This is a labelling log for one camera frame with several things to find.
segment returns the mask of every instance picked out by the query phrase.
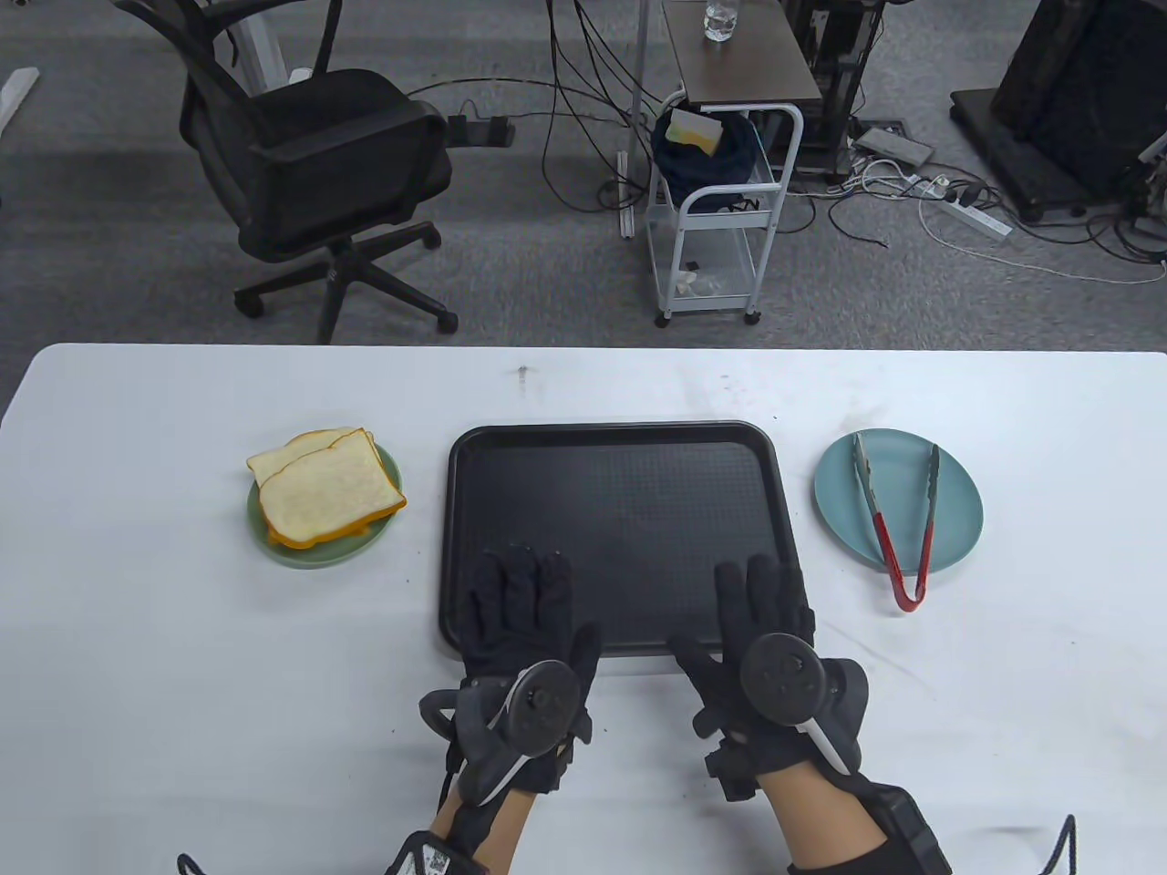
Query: floor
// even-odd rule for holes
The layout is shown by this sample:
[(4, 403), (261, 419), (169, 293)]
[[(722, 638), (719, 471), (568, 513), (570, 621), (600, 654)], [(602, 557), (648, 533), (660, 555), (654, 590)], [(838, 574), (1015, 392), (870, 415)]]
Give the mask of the floor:
[[(585, 2), (617, 51), (630, 55), (635, 4)], [(948, 93), (1000, 79), (1036, 2), (889, 6), (861, 114), (902, 118), (937, 146), (937, 160), (984, 172), (948, 118)], [(580, 58), (571, 7), (560, 1), (557, 9), (565, 48)], [(289, 65), (310, 61), (322, 19), (322, 0), (273, 15)], [(42, 79), (0, 144), (0, 411), (51, 343), (310, 342), (316, 286), (272, 300), (270, 315), (254, 322), (231, 306), (230, 290), (267, 268), (239, 252), (235, 228), (177, 136), (183, 72), (159, 37), (92, 0), (5, 4), (0, 80), (25, 65), (39, 66)], [(350, 0), (334, 66), (371, 68), (406, 90), (463, 76), (546, 78), (545, 10), (539, 0)], [(649, 66), (649, 88), (671, 90), (676, 68), (659, 20)], [(468, 97), (485, 114), (545, 111), (551, 102), (548, 89), (525, 85), (427, 93), (450, 113)], [(761, 324), (696, 315), (659, 330), (643, 239), (622, 242), (613, 215), (572, 212), (543, 184), (546, 123), (518, 120), (510, 149), (454, 153), (452, 188), (419, 211), (438, 223), (445, 245), (386, 259), (460, 314), (459, 334), (439, 336), (429, 318), (358, 289), (337, 343), (1167, 350), (1167, 281), (1104, 286), (973, 260), (929, 240), (914, 205), (869, 198), (847, 202), (836, 217), (886, 238), (887, 250), (843, 238), (820, 215), (810, 230), (780, 238)], [(606, 170), (573, 127), (557, 119), (548, 173), (571, 200), (591, 205)], [(605, 148), (622, 140), (613, 125), (592, 128)], [(804, 210), (805, 201), (792, 203), (783, 226), (801, 224)], [(948, 217), (934, 224), (955, 242), (990, 245)], [(1020, 236), (998, 251), (1095, 276), (1154, 274), (1090, 246)]]

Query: glass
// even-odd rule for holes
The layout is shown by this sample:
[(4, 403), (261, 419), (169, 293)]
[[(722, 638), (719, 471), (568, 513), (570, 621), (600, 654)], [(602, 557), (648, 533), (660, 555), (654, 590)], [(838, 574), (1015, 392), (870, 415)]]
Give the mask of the glass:
[(713, 42), (725, 42), (738, 27), (741, 0), (708, 0), (705, 4), (705, 36)]

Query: hand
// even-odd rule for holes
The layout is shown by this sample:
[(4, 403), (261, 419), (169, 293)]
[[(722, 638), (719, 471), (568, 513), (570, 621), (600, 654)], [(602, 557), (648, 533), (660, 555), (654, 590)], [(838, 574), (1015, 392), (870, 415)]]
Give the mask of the hand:
[(797, 729), (778, 726), (759, 714), (741, 686), (741, 660), (763, 635), (785, 632), (815, 645), (815, 611), (806, 603), (802, 572), (756, 555), (749, 560), (745, 581), (741, 568), (733, 562), (714, 568), (713, 579), (721, 626), (721, 662), (715, 662), (692, 638), (669, 639), (669, 650), (705, 704), (693, 719), (693, 728), (701, 737), (719, 729), (724, 732), (727, 741), (722, 742), (722, 749), (743, 751), (755, 776), (810, 760), (813, 744)]
[[(560, 553), (538, 559), (529, 547), (485, 553), (457, 611), (466, 681), (515, 678), (545, 659), (566, 663), (580, 684), (579, 714), (595, 679), (600, 630), (594, 623), (572, 636), (572, 569)], [(548, 793), (572, 761), (574, 734), (516, 774), (513, 790)]]

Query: office chair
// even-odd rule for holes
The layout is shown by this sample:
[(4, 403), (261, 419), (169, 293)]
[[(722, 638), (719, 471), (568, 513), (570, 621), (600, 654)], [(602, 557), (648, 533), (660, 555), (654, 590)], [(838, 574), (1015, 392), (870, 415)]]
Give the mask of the office chair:
[(179, 131), (198, 153), (211, 188), (239, 226), (239, 247), (278, 264), (314, 250), (326, 258), (235, 293), (245, 316), (264, 313), (261, 295), (327, 280), (316, 342), (329, 343), (352, 282), (438, 317), (453, 334), (457, 316), (377, 267), (382, 256), (421, 240), (441, 245), (432, 222), (370, 239), (354, 235), (400, 225), (449, 187), (446, 121), (370, 70), (328, 71), (341, 0), (331, 0), (310, 78), (249, 97), (215, 60), (214, 41), (249, 15), (294, 0), (114, 0), (170, 41), (187, 66)]

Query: chair backrest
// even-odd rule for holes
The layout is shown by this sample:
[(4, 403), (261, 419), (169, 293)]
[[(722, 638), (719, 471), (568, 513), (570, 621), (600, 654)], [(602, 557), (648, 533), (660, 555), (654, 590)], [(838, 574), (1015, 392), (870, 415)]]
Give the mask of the chair backrest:
[(257, 168), (254, 145), (271, 145), (271, 130), (247, 93), (215, 60), (211, 26), (195, 0), (113, 0), (177, 50), (187, 68), (179, 130), (202, 159), (207, 176), (240, 226), (250, 219), (245, 195)]

